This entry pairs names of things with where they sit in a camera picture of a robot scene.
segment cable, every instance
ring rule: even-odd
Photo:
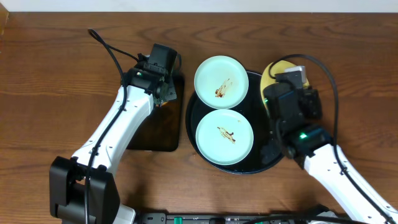
[[[100,35],[98,35],[97,34],[97,32],[95,32],[95,30],[93,30],[93,29],[88,29],[88,33],[89,33],[89,35],[91,35],[94,39],[96,39],[98,42],[100,42],[101,44],[102,44],[102,42],[104,41],[101,37],[100,37]],[[119,49],[117,49],[116,47],[112,47],[112,46],[110,46],[109,44],[106,44],[110,49],[112,49],[112,50],[114,50],[114,51],[117,51],[117,52],[119,52],[119,53],[122,53],[122,54],[124,54],[124,55],[127,55],[127,56],[129,56],[129,57],[131,57],[131,58],[133,58],[135,61],[137,61],[138,62],[138,58],[137,57],[135,57],[135,56],[133,56],[132,54],[129,54],[129,53],[127,53],[127,52],[124,52],[124,51],[122,51],[122,50],[119,50]]]
[[[344,173],[345,176],[347,176],[348,180],[352,183],[352,185],[355,187],[355,189],[380,213],[380,215],[382,215],[385,219],[386,222],[389,222],[391,224],[396,224],[396,222],[392,219],[392,217],[390,217],[388,214],[386,214],[363,190],[362,188],[355,182],[355,180],[349,175],[348,171],[347,171],[347,167],[345,167],[343,165],[343,163],[340,161],[340,158],[338,157],[338,152],[337,152],[337,127],[338,127],[338,93],[337,93],[337,86],[336,86],[336,82],[335,79],[333,78],[333,75],[331,74],[331,72],[329,71],[329,69],[326,68],[326,66],[324,66],[324,64],[321,63],[321,61],[319,61],[318,59],[309,56],[309,55],[304,55],[304,54],[292,54],[292,55],[286,55],[278,60],[276,60],[274,63],[271,64],[271,66],[268,69],[268,75],[275,79],[275,77],[273,77],[271,75],[271,68],[278,62],[280,62],[281,60],[285,60],[288,58],[305,58],[307,60],[312,61],[313,63],[315,63],[316,65],[318,65],[327,75],[327,77],[329,78],[331,87],[333,89],[333,95],[335,98],[335,121],[334,121],[334,127],[333,127],[333,152],[335,154],[336,160],[338,165],[340,166],[341,169],[341,173]]]
[[[341,224],[364,224],[363,222],[347,220],[344,218],[334,217],[322,217],[322,216],[308,216],[308,215],[276,215],[263,218],[257,218],[244,222],[243,224],[257,224],[260,222],[269,222],[274,220],[306,220],[306,221],[319,221],[319,222],[330,222],[330,223],[341,223]]]
[[[123,52],[122,50],[118,50],[115,49],[114,47],[108,45],[105,43],[105,41],[100,37],[100,35],[95,32],[95,30],[93,29],[88,29],[88,33],[94,38],[96,39],[98,42],[100,42],[105,49],[108,51],[108,53],[110,54],[110,56],[112,57],[114,63],[116,64],[116,67],[118,68],[118,71],[120,73],[120,77],[122,80],[122,86],[123,86],[123,102],[122,105],[119,108],[119,111],[115,114],[115,116],[113,117],[113,119],[111,120],[111,122],[109,122],[109,124],[107,125],[107,127],[105,128],[105,130],[102,132],[101,136],[98,138],[95,146],[93,147],[93,149],[91,150],[91,156],[90,159],[88,160],[88,165],[87,165],[87,170],[86,170],[86,181],[85,181],[85,223],[89,224],[90,223],[90,214],[89,214],[89,205],[88,205],[88,191],[90,189],[90,170],[91,170],[91,166],[93,166],[93,161],[95,158],[95,155],[98,152],[98,148],[101,144],[101,141],[104,139],[104,137],[106,136],[106,133],[111,129],[112,125],[114,124],[114,122],[117,120],[117,118],[119,117],[119,115],[122,113],[122,111],[124,110],[124,107],[126,105],[126,101],[127,101],[127,85],[126,82],[124,81],[124,77],[123,77],[123,71],[122,68],[120,67],[120,64],[118,62],[118,60],[116,59],[116,57],[114,56],[114,54],[112,53],[111,49],[120,52],[122,54],[126,54],[134,59],[136,59],[134,56],[132,56],[129,53]]]

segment food residue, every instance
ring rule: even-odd
[[[217,127],[217,128],[219,129],[221,135],[222,135],[224,138],[226,138],[226,139],[228,139],[229,141],[231,141],[232,144],[235,144],[236,140],[232,137],[232,135],[233,135],[234,133],[231,133],[231,134],[228,133],[228,132],[225,130],[225,128],[220,128],[220,127]]]
[[[225,80],[221,87],[216,90],[216,97],[222,98],[225,96],[227,89],[232,85],[232,82],[229,82],[229,79]]]

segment white wall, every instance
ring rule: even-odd
[[[398,0],[0,0],[10,12],[398,12]]]

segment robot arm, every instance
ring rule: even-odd
[[[115,102],[97,130],[89,140],[72,155],[72,157],[77,157],[77,163],[87,166],[91,156],[91,149],[103,132],[103,129],[107,127],[108,123],[117,113],[122,100],[123,87],[119,89]],[[98,148],[98,153],[95,155],[93,167],[97,168],[99,165],[105,166],[107,172],[112,173],[113,177],[115,177],[124,150],[127,148],[138,126],[150,115],[153,108],[154,100],[152,95],[145,93],[145,90],[142,88],[128,86],[127,102],[124,111],[120,114],[119,118],[102,140],[101,147]]]
[[[113,106],[89,140],[71,159],[58,156],[53,161],[50,168],[50,213],[53,217],[67,224],[84,223],[85,220],[96,224],[132,224],[136,213],[120,204],[114,176],[124,150],[154,105],[161,106],[176,99],[172,72],[177,57],[176,51],[159,44],[154,45],[150,57],[139,54],[137,65],[123,73],[126,96],[122,86]],[[124,98],[126,104],[120,112]],[[120,115],[98,142],[116,113]],[[97,143],[98,150],[91,167],[88,167]],[[88,169],[91,174],[90,187],[87,188],[89,194],[86,195],[90,204],[87,214],[90,216],[86,219],[85,186],[78,181],[83,180]]]
[[[347,167],[355,182],[367,195],[393,220],[398,220],[398,211],[389,205],[349,163],[338,146],[340,160]],[[304,169],[316,178],[343,207],[352,220],[365,223],[384,223],[386,219],[354,188],[347,176],[341,173],[333,153],[333,146],[326,144],[314,151],[314,156],[307,156]]]

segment wooden table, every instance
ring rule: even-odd
[[[333,72],[340,93],[339,145],[357,170],[398,207],[397,14],[12,13],[0,54],[0,223],[60,223],[49,213],[49,167],[70,157],[110,109],[119,75],[86,28],[132,54],[154,42],[182,54],[184,107],[199,64],[231,55],[263,71],[286,54],[310,54]],[[134,61],[118,55],[127,70]],[[310,62],[331,130],[332,91]],[[301,211],[332,196],[294,161],[254,175],[207,164],[182,122],[175,152],[126,151],[116,182],[136,209],[171,213]]]

